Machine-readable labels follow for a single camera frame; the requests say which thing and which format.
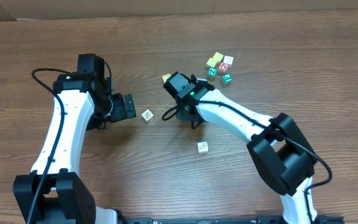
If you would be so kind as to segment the white block red drawing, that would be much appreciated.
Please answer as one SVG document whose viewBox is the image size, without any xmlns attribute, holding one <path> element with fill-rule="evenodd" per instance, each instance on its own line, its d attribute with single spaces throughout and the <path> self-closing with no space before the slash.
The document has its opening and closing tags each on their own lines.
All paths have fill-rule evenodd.
<svg viewBox="0 0 358 224">
<path fill-rule="evenodd" d="M 146 123 L 150 123 L 151 121 L 153 121 L 155 119 L 155 116 L 150 110 L 145 110 L 142 113 L 142 118 L 144 119 L 144 121 Z"/>
</svg>

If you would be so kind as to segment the green V block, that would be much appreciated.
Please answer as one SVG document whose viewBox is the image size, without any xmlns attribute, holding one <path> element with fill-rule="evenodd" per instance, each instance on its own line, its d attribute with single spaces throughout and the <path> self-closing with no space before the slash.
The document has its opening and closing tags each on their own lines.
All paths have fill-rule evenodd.
<svg viewBox="0 0 358 224">
<path fill-rule="evenodd" d="M 197 148 L 198 148 L 198 154 L 206 154 L 209 152 L 209 147 L 208 147 L 208 143 L 205 142 L 198 142 L 197 143 Z"/>
</svg>

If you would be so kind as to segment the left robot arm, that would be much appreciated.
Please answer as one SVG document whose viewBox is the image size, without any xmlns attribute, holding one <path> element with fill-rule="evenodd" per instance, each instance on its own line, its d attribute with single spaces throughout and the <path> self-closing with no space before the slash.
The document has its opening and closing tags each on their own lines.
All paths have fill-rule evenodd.
<svg viewBox="0 0 358 224">
<path fill-rule="evenodd" d="M 135 118 L 131 95 L 113 93 L 108 63 L 80 54 L 74 72 L 59 70 L 52 86 L 52 120 L 31 171 L 16 176 L 13 193 L 26 223 L 125 223 L 116 209 L 101 208 L 80 179 L 85 133 Z"/>
</svg>

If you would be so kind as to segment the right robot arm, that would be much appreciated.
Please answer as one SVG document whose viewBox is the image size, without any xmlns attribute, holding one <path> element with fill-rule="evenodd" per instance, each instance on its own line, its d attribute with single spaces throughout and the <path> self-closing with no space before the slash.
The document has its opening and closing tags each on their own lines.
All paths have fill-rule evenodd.
<svg viewBox="0 0 358 224">
<path fill-rule="evenodd" d="M 207 80 L 175 72 L 164 89 L 176 105 L 162 116 L 190 121 L 192 129 L 209 122 L 228 130 L 247 145 L 261 179 L 277 194 L 281 215 L 264 215 L 248 223 L 344 223 L 344 217 L 317 213 L 312 189 L 329 183 L 333 173 L 328 164 L 287 114 L 277 117 L 248 110 L 224 96 Z"/>
</svg>

